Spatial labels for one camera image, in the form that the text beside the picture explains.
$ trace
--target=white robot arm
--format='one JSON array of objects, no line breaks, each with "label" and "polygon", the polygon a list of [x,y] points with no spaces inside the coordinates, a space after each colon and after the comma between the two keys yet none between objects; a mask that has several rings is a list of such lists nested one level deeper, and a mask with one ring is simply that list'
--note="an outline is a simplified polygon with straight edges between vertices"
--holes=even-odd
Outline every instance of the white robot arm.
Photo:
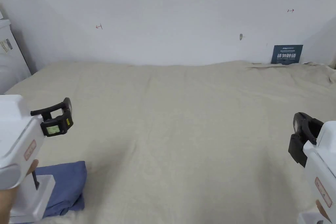
[{"label": "white robot arm", "polygon": [[[52,118],[51,112],[59,109],[62,115]],[[22,96],[0,95],[0,190],[19,186],[10,223],[42,219],[55,180],[52,175],[26,174],[44,137],[65,134],[73,125],[71,110],[69,98],[30,111]]]},{"label": "white robot arm", "polygon": [[[336,223],[336,121],[322,123],[305,113],[296,113],[295,133],[288,152],[304,167],[313,196],[318,199],[332,223]],[[304,212],[298,224],[330,223],[320,213]]]}]

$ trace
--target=sign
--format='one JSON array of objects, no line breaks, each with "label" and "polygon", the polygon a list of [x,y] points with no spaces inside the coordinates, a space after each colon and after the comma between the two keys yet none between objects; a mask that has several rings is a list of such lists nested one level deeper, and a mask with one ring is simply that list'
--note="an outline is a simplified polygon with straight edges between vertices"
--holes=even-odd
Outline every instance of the sign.
[{"label": "sign", "polygon": [[271,64],[289,65],[298,63],[304,45],[274,46]]}]

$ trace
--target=beige cloth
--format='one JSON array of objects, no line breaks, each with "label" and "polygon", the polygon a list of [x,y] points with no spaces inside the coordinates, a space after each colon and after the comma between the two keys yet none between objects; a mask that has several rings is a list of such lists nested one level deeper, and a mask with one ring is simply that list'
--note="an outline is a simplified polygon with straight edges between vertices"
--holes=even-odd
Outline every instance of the beige cloth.
[{"label": "beige cloth", "polygon": [[336,120],[326,66],[60,62],[20,82],[30,109],[70,97],[40,165],[85,160],[86,208],[43,223],[296,223],[313,206],[288,153],[293,116]]}]

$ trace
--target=folded blue fabric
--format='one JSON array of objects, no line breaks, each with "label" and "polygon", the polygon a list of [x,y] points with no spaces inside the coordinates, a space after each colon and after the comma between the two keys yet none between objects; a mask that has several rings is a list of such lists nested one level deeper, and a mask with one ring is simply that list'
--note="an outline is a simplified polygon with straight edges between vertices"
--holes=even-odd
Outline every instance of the folded blue fabric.
[{"label": "folded blue fabric", "polygon": [[83,189],[87,177],[84,161],[38,167],[35,171],[37,175],[53,175],[56,182],[43,218],[84,209]]}]

